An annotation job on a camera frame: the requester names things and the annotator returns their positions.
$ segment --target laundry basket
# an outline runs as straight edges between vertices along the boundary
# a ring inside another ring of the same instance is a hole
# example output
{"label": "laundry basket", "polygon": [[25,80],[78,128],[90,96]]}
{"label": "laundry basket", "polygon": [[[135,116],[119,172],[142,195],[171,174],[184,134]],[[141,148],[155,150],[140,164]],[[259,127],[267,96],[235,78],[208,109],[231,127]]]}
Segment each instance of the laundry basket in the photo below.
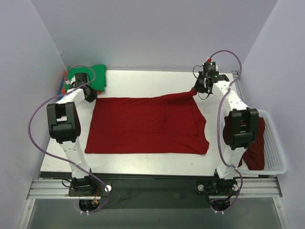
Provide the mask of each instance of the laundry basket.
{"label": "laundry basket", "polygon": [[264,118],[264,157],[265,168],[263,170],[248,170],[241,167],[238,169],[245,175],[277,175],[287,171],[283,147],[279,141],[275,126],[270,115],[264,110],[258,110],[259,116]]}

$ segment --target purple cable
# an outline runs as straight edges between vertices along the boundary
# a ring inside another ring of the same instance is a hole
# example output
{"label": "purple cable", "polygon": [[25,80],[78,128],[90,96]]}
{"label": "purple cable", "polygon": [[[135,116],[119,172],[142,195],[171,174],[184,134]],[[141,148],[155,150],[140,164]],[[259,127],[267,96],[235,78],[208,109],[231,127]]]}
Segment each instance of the purple cable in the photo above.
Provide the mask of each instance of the purple cable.
{"label": "purple cable", "polygon": [[[231,91],[231,86],[232,86],[232,84],[234,84],[234,83],[239,79],[239,77],[240,77],[240,75],[241,75],[241,73],[242,73],[243,68],[242,68],[242,63],[241,63],[240,59],[238,58],[238,56],[237,56],[234,52],[232,52],[232,51],[230,51],[230,50],[220,50],[220,51],[217,51],[217,52],[215,52],[214,54],[212,54],[212,55],[210,56],[210,58],[212,58],[214,55],[216,55],[217,53],[220,53],[220,52],[228,52],[228,53],[232,54],[233,56],[235,56],[236,59],[237,59],[237,61],[238,61],[238,63],[239,63],[239,68],[240,68],[240,70],[239,70],[239,72],[237,73],[237,77],[229,84],[229,89],[228,89],[228,91],[224,94],[224,96],[222,97],[222,99],[221,99],[221,101],[220,101],[220,103],[219,103],[218,113],[217,113],[217,144],[218,144],[218,151],[219,151],[219,156],[220,156],[220,158],[221,158],[223,164],[224,164],[225,166],[227,166],[227,167],[232,167],[232,168],[238,173],[241,182],[240,182],[240,187],[238,188],[238,191],[237,191],[237,193],[236,193],[235,199],[232,201],[232,203],[230,204],[230,206],[229,206],[226,210],[224,210],[224,211],[219,211],[218,209],[214,209],[214,208],[211,206],[211,208],[212,208],[213,210],[216,210],[217,213],[227,212],[228,210],[230,210],[230,209],[235,205],[235,203],[236,203],[236,201],[237,201],[237,198],[239,197],[240,191],[241,191],[241,189],[242,189],[242,187],[243,187],[243,183],[244,183],[244,181],[243,181],[243,176],[242,176],[242,174],[237,170],[237,168],[236,168],[234,165],[229,165],[229,164],[227,164],[226,161],[224,160],[224,156],[223,156],[223,153],[222,153],[222,150],[221,150],[221,144],[220,144],[220,116],[221,116],[221,108],[222,108],[222,106],[223,106],[223,103],[224,103],[224,100],[225,100],[226,96],[227,96],[227,95],[230,93],[230,91]],[[213,200],[211,201],[211,203],[213,203],[214,201],[218,201],[218,200],[223,200],[223,199],[213,199]]]}
{"label": "purple cable", "polygon": [[85,68],[90,69],[90,70],[93,72],[93,79],[92,79],[91,81],[87,82],[87,83],[84,83],[84,84],[82,84],[82,85],[76,87],[74,90],[71,90],[71,91],[69,91],[69,92],[66,93],[66,94],[55,95],[55,96],[53,96],[52,98],[50,98],[50,99],[44,101],[42,104],[40,104],[40,105],[37,107],[37,109],[33,112],[33,114],[31,115],[31,117],[30,117],[30,119],[29,119],[29,123],[28,123],[28,135],[29,135],[29,138],[30,138],[31,142],[33,143],[33,145],[34,145],[37,149],[39,149],[41,152],[43,152],[44,154],[49,155],[49,156],[51,156],[51,157],[54,157],[54,158],[56,158],[56,159],[59,159],[59,160],[62,160],[62,161],[66,161],[66,162],[69,162],[70,164],[72,164],[72,165],[76,166],[78,169],[80,169],[82,172],[84,172],[84,173],[88,174],[89,176],[93,177],[94,179],[96,179],[98,182],[100,182],[100,183],[105,187],[105,189],[107,190],[107,195],[108,195],[108,196],[107,196],[107,199],[106,199],[106,201],[105,201],[103,204],[99,205],[99,207],[98,207],[97,209],[95,209],[95,210],[93,210],[93,211],[90,211],[90,213],[93,213],[93,212],[95,212],[95,211],[97,211],[97,210],[103,208],[104,206],[106,206],[107,203],[109,202],[109,199],[110,199],[110,192],[108,191],[108,188],[107,188],[106,184],[105,184],[101,179],[99,179],[97,176],[95,176],[94,174],[92,174],[92,173],[86,171],[85,169],[83,169],[82,167],[80,167],[79,165],[77,165],[75,162],[73,162],[73,161],[71,161],[71,160],[68,160],[68,159],[65,159],[65,158],[63,158],[63,157],[60,157],[60,156],[53,155],[53,154],[51,154],[51,153],[48,153],[46,150],[42,149],[42,148],[35,142],[35,140],[34,140],[34,138],[33,138],[33,136],[32,136],[32,133],[31,133],[31,123],[32,123],[32,120],[33,120],[34,116],[36,115],[36,113],[37,113],[46,103],[48,103],[49,101],[51,101],[51,100],[53,100],[53,99],[55,99],[55,98],[61,97],[61,96],[63,96],[63,95],[69,95],[69,94],[73,93],[74,91],[76,91],[77,89],[79,89],[79,88],[81,88],[81,87],[83,87],[83,86],[85,86],[85,85],[87,85],[87,84],[89,84],[89,83],[92,83],[92,82],[95,80],[96,74],[95,74],[94,70],[93,70],[91,67],[87,67],[87,66],[84,66],[84,65],[76,65],[76,66],[70,68],[70,69],[67,71],[66,74],[68,75],[68,73],[69,73],[72,69],[77,68],[77,67],[85,67]]}

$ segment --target purple hose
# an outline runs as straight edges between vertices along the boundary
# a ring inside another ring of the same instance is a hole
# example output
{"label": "purple hose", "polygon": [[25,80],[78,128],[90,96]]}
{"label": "purple hose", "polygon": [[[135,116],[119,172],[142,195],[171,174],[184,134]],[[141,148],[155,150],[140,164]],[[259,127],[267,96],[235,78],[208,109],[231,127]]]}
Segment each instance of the purple hose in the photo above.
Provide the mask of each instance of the purple hose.
{"label": "purple hose", "polygon": [[[238,56],[237,56],[234,52],[232,52],[232,51],[230,51],[230,50],[220,50],[220,51],[217,51],[217,52],[215,52],[214,54],[212,54],[212,55],[210,56],[210,58],[212,58],[215,54],[220,53],[220,52],[228,52],[228,53],[232,54],[233,56],[235,56],[236,59],[237,59],[237,61],[238,61],[238,63],[239,63],[239,68],[240,68],[239,72],[237,73],[237,77],[229,84],[229,89],[228,89],[228,91],[227,91],[227,92],[224,94],[224,96],[222,97],[222,99],[221,99],[221,101],[220,101],[220,103],[219,103],[218,112],[217,112],[217,144],[218,144],[219,156],[220,156],[221,161],[223,162],[223,164],[224,164],[225,166],[227,166],[227,167],[232,167],[232,168],[238,173],[238,175],[239,175],[239,177],[240,177],[240,180],[241,180],[241,182],[240,182],[240,187],[238,188],[238,191],[237,191],[237,193],[236,193],[235,199],[232,201],[232,203],[230,204],[230,206],[229,206],[226,210],[223,211],[223,212],[227,212],[228,210],[230,210],[230,209],[235,205],[235,203],[236,203],[236,201],[237,201],[237,198],[238,198],[238,196],[239,196],[239,194],[240,194],[240,191],[241,191],[241,189],[242,189],[242,187],[243,187],[244,181],[243,181],[243,176],[242,176],[242,174],[237,170],[237,168],[236,168],[234,165],[229,165],[229,164],[227,164],[226,161],[224,160],[224,156],[223,156],[223,153],[222,153],[222,150],[221,150],[221,144],[220,144],[220,116],[221,116],[221,108],[222,108],[222,106],[223,106],[224,100],[225,100],[226,96],[230,93],[232,84],[234,84],[234,83],[239,79],[239,77],[240,77],[240,75],[241,75],[241,73],[242,73],[243,68],[242,68],[242,63],[241,63],[240,59],[238,58]],[[211,203],[213,203],[214,201],[218,201],[218,200],[223,200],[223,199],[213,199],[213,200],[211,201]],[[219,211],[218,209],[214,209],[212,206],[211,206],[211,208],[212,208],[213,210],[216,210],[217,213],[221,213],[221,212],[222,212],[222,211]]]}
{"label": "purple hose", "polygon": [[74,92],[75,90],[77,90],[77,89],[79,89],[79,88],[81,88],[81,87],[83,87],[83,86],[85,86],[85,85],[87,85],[87,84],[89,84],[89,83],[92,83],[92,82],[95,80],[96,74],[95,74],[94,70],[93,70],[92,68],[87,67],[87,66],[84,66],[84,65],[77,65],[77,66],[74,66],[74,67],[70,68],[70,69],[67,71],[67,75],[68,75],[68,73],[69,73],[72,69],[77,68],[77,67],[86,67],[86,68],[90,69],[90,70],[93,72],[93,79],[92,79],[91,81],[87,82],[87,83],[84,83],[84,84],[82,84],[82,85],[76,87],[74,90],[71,90],[71,91],[69,91],[69,92],[66,93],[66,94],[55,95],[55,96],[53,96],[52,98],[50,98],[50,99],[44,101],[42,104],[40,104],[40,105],[37,107],[37,109],[33,112],[33,114],[31,115],[31,117],[30,117],[30,119],[29,119],[29,123],[28,123],[28,135],[29,135],[29,137],[30,137],[31,142],[34,144],[34,146],[35,146],[37,149],[39,149],[41,152],[43,152],[44,154],[49,155],[49,156],[51,156],[51,157],[54,157],[54,158],[56,158],[56,159],[63,160],[63,161],[66,161],[66,162],[69,162],[70,164],[76,166],[79,170],[83,171],[84,173],[86,173],[86,174],[88,174],[89,176],[91,176],[91,177],[93,177],[94,179],[96,179],[98,182],[100,182],[100,183],[105,187],[105,189],[107,190],[107,195],[108,195],[108,196],[107,196],[107,199],[106,199],[106,201],[105,201],[103,204],[99,205],[99,207],[98,207],[97,209],[91,211],[91,213],[92,213],[92,212],[95,212],[95,211],[97,211],[97,210],[99,210],[99,209],[105,207],[105,206],[107,205],[109,199],[110,199],[110,192],[108,191],[108,188],[107,188],[106,184],[105,184],[101,179],[99,179],[97,176],[95,176],[94,174],[92,174],[92,173],[90,173],[90,172],[87,172],[87,171],[84,170],[82,167],[80,167],[79,165],[77,165],[75,162],[73,162],[73,161],[71,161],[71,160],[68,160],[68,159],[65,159],[65,158],[63,158],[63,157],[60,157],[60,156],[53,155],[53,154],[51,154],[51,153],[48,153],[46,150],[42,149],[42,148],[35,142],[35,140],[33,139],[32,133],[31,133],[31,123],[32,123],[32,120],[33,120],[34,116],[36,115],[36,113],[37,113],[46,103],[48,103],[49,101],[51,101],[51,100],[53,100],[53,99],[55,99],[55,98],[61,97],[61,96],[63,96],[63,95],[69,95],[69,94],[71,94],[72,92]]}

